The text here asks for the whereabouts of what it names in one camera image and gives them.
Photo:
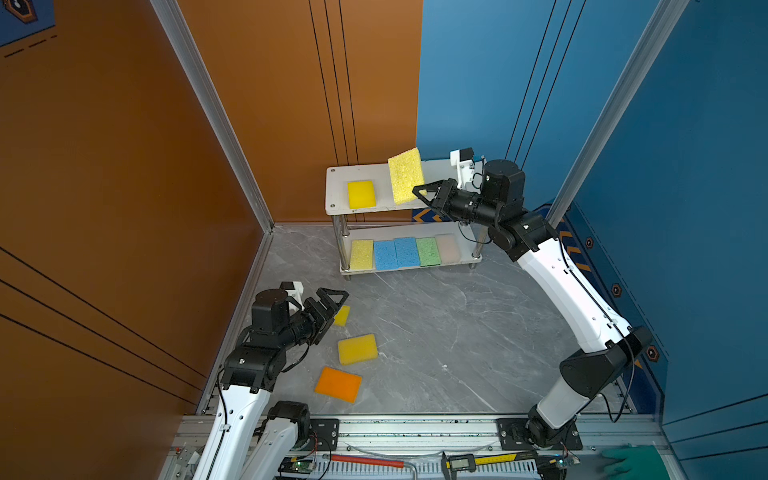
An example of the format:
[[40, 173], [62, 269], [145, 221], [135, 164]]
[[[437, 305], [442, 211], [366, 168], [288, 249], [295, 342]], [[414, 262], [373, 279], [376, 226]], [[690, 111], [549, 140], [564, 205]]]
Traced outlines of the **yellow cellulose sponge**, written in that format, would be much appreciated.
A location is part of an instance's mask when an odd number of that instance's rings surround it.
[[407, 150], [389, 158], [387, 163], [394, 203], [402, 205], [416, 200], [413, 188], [425, 183], [419, 149]]
[[349, 260], [351, 271], [369, 271], [374, 269], [374, 241], [353, 240]]

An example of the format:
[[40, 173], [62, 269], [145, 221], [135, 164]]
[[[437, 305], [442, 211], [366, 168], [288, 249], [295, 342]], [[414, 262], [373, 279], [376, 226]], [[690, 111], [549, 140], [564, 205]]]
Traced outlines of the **green cellulose sponge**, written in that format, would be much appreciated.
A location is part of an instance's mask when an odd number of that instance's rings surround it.
[[417, 238], [416, 246], [421, 267], [432, 267], [442, 264], [438, 242], [435, 237]]

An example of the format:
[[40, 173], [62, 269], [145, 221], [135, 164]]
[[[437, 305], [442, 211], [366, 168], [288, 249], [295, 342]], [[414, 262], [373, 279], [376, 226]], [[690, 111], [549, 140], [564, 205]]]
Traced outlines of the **beige foam sponge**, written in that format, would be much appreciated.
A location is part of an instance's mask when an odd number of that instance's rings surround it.
[[461, 261], [461, 251], [453, 234], [441, 234], [435, 237], [441, 264], [453, 265]]

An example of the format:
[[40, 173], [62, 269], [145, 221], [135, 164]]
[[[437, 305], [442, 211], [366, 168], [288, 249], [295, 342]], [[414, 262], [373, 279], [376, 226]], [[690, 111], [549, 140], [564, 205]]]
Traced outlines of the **blue cellulose sponge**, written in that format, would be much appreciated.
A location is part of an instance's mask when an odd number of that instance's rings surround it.
[[390, 271], [398, 268], [396, 247], [393, 240], [375, 241], [373, 253], [377, 271]]
[[414, 237], [396, 238], [393, 242], [398, 268], [418, 268], [421, 266], [418, 245]]

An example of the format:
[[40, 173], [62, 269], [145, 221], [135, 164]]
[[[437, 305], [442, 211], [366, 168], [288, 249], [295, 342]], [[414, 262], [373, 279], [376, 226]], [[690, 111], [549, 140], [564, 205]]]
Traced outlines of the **thick yellow foam sponge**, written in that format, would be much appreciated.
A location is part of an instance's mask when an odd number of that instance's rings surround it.
[[351, 210], [370, 209], [377, 206], [375, 187], [371, 180], [348, 182], [347, 198]]

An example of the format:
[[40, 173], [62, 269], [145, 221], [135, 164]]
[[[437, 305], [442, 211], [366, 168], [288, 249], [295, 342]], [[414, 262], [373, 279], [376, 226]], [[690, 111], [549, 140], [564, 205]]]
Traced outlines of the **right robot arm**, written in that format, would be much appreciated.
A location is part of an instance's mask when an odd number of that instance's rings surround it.
[[652, 334], [613, 310], [571, 261], [556, 229], [524, 208], [525, 174], [515, 163], [493, 160], [482, 176], [477, 192], [453, 178], [415, 185], [412, 192], [441, 216], [486, 227], [491, 242], [539, 284], [570, 326], [579, 348], [561, 361], [559, 378], [524, 427], [527, 443], [560, 446], [577, 415], [634, 366]]

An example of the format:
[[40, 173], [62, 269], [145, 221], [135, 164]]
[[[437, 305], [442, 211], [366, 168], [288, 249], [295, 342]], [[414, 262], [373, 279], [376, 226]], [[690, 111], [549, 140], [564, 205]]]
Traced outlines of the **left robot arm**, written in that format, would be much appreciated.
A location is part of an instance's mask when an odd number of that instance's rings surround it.
[[319, 344], [349, 293], [319, 288], [306, 299], [302, 293], [301, 283], [283, 282], [255, 295], [251, 323], [216, 375], [219, 405], [196, 479], [273, 479], [289, 452], [309, 440], [306, 404], [268, 404], [278, 377], [291, 369], [288, 351]]

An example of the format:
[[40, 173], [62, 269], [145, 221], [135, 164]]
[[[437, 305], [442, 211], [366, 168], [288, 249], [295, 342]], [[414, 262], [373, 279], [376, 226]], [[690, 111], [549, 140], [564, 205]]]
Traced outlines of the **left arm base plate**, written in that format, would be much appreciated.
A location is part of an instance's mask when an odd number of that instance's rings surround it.
[[288, 432], [296, 433], [296, 440], [291, 451], [309, 452], [319, 449], [321, 452], [335, 452], [338, 448], [340, 420], [338, 418], [311, 417], [309, 419], [288, 422]]

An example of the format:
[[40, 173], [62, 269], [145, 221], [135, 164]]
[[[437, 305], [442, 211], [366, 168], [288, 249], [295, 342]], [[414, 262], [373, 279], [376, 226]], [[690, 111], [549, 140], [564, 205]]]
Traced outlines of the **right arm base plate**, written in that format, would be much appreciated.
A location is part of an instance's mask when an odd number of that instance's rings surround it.
[[496, 420], [501, 448], [512, 450], [567, 449], [580, 451], [583, 443], [576, 418], [553, 429], [538, 418], [500, 418]]

